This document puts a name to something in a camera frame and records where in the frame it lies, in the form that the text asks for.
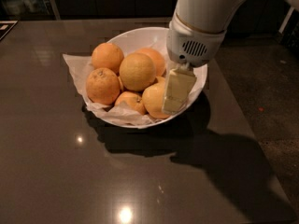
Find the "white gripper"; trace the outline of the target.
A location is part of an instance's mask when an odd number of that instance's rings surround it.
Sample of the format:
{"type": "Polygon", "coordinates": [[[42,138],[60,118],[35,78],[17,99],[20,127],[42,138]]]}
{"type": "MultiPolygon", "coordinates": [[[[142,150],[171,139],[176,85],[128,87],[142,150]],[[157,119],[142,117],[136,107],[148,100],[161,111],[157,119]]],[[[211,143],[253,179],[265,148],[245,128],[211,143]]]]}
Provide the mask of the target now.
{"type": "Polygon", "coordinates": [[[209,34],[194,29],[182,21],[177,14],[169,23],[166,48],[171,61],[177,64],[166,76],[162,110],[176,114],[187,103],[189,94],[197,80],[193,67],[199,67],[214,58],[225,37],[225,32],[209,34]]]}

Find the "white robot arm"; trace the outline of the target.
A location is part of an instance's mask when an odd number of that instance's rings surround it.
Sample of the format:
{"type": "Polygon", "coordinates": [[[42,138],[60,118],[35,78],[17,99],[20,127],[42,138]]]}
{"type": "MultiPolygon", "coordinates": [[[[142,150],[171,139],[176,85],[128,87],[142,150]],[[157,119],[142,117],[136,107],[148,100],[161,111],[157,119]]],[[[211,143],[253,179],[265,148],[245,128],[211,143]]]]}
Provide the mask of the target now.
{"type": "Polygon", "coordinates": [[[169,23],[167,53],[176,66],[167,73],[163,112],[176,114],[195,84],[193,72],[211,61],[228,25],[246,0],[178,0],[169,23]]]}

